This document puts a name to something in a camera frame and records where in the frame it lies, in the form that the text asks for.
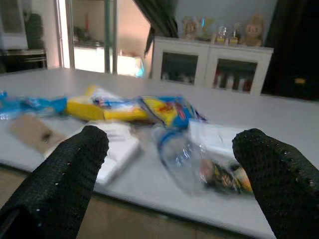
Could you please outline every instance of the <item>table surface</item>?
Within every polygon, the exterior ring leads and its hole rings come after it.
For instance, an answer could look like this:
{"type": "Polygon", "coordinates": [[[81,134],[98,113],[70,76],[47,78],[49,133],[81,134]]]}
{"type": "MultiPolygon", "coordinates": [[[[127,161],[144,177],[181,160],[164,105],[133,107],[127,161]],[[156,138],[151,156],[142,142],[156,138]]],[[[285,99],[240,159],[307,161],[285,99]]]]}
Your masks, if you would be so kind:
{"type": "MultiPolygon", "coordinates": [[[[92,84],[121,97],[182,94],[211,122],[260,128],[267,135],[295,146],[319,168],[317,103],[69,69],[0,77],[0,90],[6,90],[9,95],[33,97],[80,96],[92,84]]],[[[42,120],[63,134],[71,134],[84,124],[72,117],[42,120]]],[[[43,157],[11,136],[8,124],[8,121],[0,121],[0,163],[33,171],[43,157]]],[[[255,199],[217,193],[193,197],[184,194],[167,174],[151,145],[147,151],[142,150],[112,183],[95,190],[242,234],[274,238],[255,199]]]]}

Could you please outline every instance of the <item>curtain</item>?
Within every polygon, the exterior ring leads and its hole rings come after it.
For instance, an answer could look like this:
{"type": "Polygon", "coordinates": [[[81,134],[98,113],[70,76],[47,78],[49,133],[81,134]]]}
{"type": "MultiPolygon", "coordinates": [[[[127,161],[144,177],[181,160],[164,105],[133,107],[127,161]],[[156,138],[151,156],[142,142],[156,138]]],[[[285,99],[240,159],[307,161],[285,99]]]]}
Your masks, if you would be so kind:
{"type": "Polygon", "coordinates": [[[134,0],[144,16],[151,23],[146,43],[145,55],[150,50],[155,35],[178,37],[177,23],[174,17],[175,0],[134,0]]]}

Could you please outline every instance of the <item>wall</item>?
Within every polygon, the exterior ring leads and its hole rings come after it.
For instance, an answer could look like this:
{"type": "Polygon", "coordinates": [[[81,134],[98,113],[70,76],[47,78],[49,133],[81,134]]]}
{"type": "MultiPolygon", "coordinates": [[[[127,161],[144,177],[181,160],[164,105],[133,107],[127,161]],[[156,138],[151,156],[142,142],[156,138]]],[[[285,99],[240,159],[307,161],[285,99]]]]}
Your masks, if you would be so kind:
{"type": "Polygon", "coordinates": [[[102,0],[73,0],[73,25],[84,28],[88,14],[89,33],[95,40],[104,42],[104,1],[102,0]]]}
{"type": "Polygon", "coordinates": [[[245,24],[252,15],[259,13],[264,16],[265,39],[276,3],[277,0],[179,0],[175,11],[178,31],[181,36],[184,16],[213,17],[215,22],[211,28],[216,31],[223,25],[245,24]]]}
{"type": "Polygon", "coordinates": [[[25,0],[23,7],[42,17],[43,41],[46,49],[48,68],[59,67],[59,48],[56,29],[56,16],[53,0],[25,0]]]}
{"type": "MultiPolygon", "coordinates": [[[[150,23],[133,0],[117,0],[117,48],[143,57],[150,23]]],[[[152,49],[145,58],[146,76],[152,67],[152,49]]]]}

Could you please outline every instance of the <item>floor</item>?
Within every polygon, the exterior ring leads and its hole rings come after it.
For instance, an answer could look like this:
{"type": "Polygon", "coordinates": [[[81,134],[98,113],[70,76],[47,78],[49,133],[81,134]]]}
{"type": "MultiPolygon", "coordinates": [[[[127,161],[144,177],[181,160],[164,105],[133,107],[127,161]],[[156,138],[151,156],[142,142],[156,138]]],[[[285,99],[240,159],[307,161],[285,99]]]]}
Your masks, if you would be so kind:
{"type": "MultiPolygon", "coordinates": [[[[0,167],[0,208],[25,179],[26,174],[0,167]]],[[[221,239],[188,223],[148,215],[91,198],[77,239],[221,239]]]]}

